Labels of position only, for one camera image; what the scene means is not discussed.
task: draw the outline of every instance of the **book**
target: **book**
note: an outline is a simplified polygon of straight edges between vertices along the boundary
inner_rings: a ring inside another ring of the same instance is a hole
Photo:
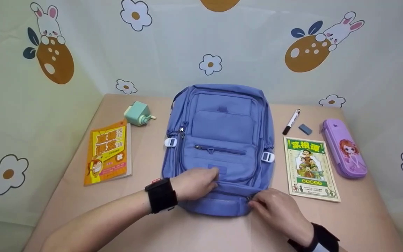
[[[130,129],[123,120],[90,132],[85,186],[132,175]]]
[[[284,137],[289,194],[340,202],[324,141]]]

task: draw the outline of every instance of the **backdrop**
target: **backdrop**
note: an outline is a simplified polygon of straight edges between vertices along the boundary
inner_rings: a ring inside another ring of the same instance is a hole
[[[0,178],[17,167],[0,222],[35,226],[102,94],[173,97],[197,83],[341,107],[403,237],[396,0],[0,0]]]

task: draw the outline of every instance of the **purple pencil case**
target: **purple pencil case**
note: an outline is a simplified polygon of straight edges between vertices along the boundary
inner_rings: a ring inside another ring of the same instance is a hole
[[[349,179],[364,177],[368,169],[346,125],[339,119],[327,119],[321,131],[334,157],[338,174]]]

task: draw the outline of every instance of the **orange book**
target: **orange book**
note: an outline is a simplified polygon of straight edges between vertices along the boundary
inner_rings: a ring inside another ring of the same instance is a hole
[[[127,121],[90,132],[84,185],[132,174],[131,132]]]

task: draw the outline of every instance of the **black marker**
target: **black marker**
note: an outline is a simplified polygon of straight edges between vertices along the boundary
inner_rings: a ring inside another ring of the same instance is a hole
[[[293,116],[291,117],[290,121],[288,122],[286,128],[283,131],[283,135],[286,135],[288,133],[288,131],[291,129],[291,127],[293,126],[293,123],[295,123],[295,120],[299,116],[300,112],[301,112],[301,110],[299,108],[295,110],[295,112],[293,113]]]

